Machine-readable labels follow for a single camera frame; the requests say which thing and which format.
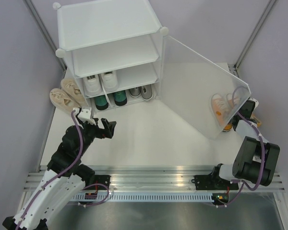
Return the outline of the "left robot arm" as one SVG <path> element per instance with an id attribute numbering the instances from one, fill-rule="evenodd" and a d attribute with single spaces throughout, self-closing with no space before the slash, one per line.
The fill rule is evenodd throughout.
<path id="1" fill-rule="evenodd" d="M 47 170 L 25 206 L 15 215 L 6 217 L 2 225 L 7 230 L 47 230 L 69 201 L 84 189 L 109 191 L 109 184 L 96 180 L 95 171 L 81 163 L 81 157 L 95 138 L 111 139 L 116 122 L 101 120 L 97 124 L 72 118 L 74 125 L 67 128 L 62 142 L 52 155 Z"/>

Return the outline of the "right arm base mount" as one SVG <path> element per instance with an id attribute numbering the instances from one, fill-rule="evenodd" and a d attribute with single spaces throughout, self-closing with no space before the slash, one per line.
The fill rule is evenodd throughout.
<path id="1" fill-rule="evenodd" d="M 195 185 L 197 191 L 204 190 L 227 190 L 231 183 L 219 176 L 195 175 L 191 182 Z"/>

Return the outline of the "green loafer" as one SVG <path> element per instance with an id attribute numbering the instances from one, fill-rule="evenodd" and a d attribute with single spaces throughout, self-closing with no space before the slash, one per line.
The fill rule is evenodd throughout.
<path id="1" fill-rule="evenodd" d="M 125 91 L 118 91 L 113 93 L 114 102 L 117 106 L 123 106 L 127 103 L 127 96 Z"/>
<path id="2" fill-rule="evenodd" d="M 108 108 L 108 102 L 105 95 L 97 96 L 94 98 L 95 106 L 98 110 L 106 110 Z"/>

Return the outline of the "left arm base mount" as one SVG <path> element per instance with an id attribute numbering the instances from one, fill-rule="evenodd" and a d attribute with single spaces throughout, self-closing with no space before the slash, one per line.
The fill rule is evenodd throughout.
<path id="1" fill-rule="evenodd" d="M 99 190 L 106 191 L 106 188 L 110 186 L 110 179 L 110 175 L 95 175 L 94 181 L 91 183 L 93 186 L 85 187 L 84 190 L 91 191 L 92 193 L 97 193 Z"/>

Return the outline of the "orange canvas sneaker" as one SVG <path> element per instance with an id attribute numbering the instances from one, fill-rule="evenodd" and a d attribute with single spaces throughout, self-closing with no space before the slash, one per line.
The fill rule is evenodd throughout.
<path id="1" fill-rule="evenodd" d="M 226 99 L 227 99 L 228 104 L 230 105 L 231 108 L 233 108 L 234 105 L 238 104 L 238 102 L 240 101 L 239 97 L 237 97 L 237 96 L 234 96 L 234 99 L 233 99 L 231 93 L 229 93 L 229 94 L 226 95 Z M 256 108 L 258 107 L 258 105 L 259 105 L 259 102 L 258 102 L 255 98 L 249 98 L 249 100 L 252 100 L 252 101 L 255 102 L 255 109 L 256 109 Z M 261 120 L 259 120 L 259 119 L 255 116 L 254 111 L 253 111 L 253 113 L 252 113 L 251 118 L 253 118 L 253 119 L 256 121 L 256 124 L 257 124 L 258 127 L 260 127 L 260 126 L 262 125 Z"/>
<path id="2" fill-rule="evenodd" d="M 227 122 L 230 113 L 229 106 L 224 97 L 216 93 L 211 98 L 211 108 L 218 124 L 223 127 L 223 132 L 229 132 L 232 129 L 232 124 Z"/>

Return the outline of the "white sneaker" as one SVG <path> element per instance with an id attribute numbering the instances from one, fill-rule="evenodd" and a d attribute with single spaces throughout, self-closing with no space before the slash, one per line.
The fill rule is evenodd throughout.
<path id="1" fill-rule="evenodd" d="M 84 77 L 83 80 L 84 80 L 84 87 L 88 95 L 94 96 L 101 92 L 101 85 L 98 75 L 91 75 L 88 77 Z"/>
<path id="2" fill-rule="evenodd" d="M 119 87 L 116 71 L 113 70 L 105 73 L 100 73 L 99 77 L 101 79 L 101 87 L 106 97 L 106 101 L 108 102 L 110 107 L 113 107 L 108 94 L 115 92 Z"/>

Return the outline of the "grey canvas sneaker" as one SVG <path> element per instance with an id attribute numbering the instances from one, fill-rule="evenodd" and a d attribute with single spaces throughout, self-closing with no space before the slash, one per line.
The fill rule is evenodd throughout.
<path id="1" fill-rule="evenodd" d="M 144 100 L 149 101 L 153 97 L 152 85 L 145 85 L 141 87 L 141 96 Z"/>
<path id="2" fill-rule="evenodd" d="M 141 96 L 141 88 L 140 87 L 135 87 L 129 89 L 129 94 L 132 98 L 138 98 Z"/>

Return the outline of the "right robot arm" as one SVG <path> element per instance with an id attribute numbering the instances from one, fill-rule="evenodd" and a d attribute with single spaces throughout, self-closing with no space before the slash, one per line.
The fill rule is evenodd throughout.
<path id="1" fill-rule="evenodd" d="M 269 186 L 272 182 L 280 147 L 266 140 L 258 129 L 252 113 L 256 103 L 247 100 L 233 117 L 234 131 L 243 139 L 242 145 L 232 164 L 219 164 L 218 173 L 210 176 L 209 183 L 214 189 L 221 189 L 227 181 L 251 182 L 255 190 L 258 186 Z"/>

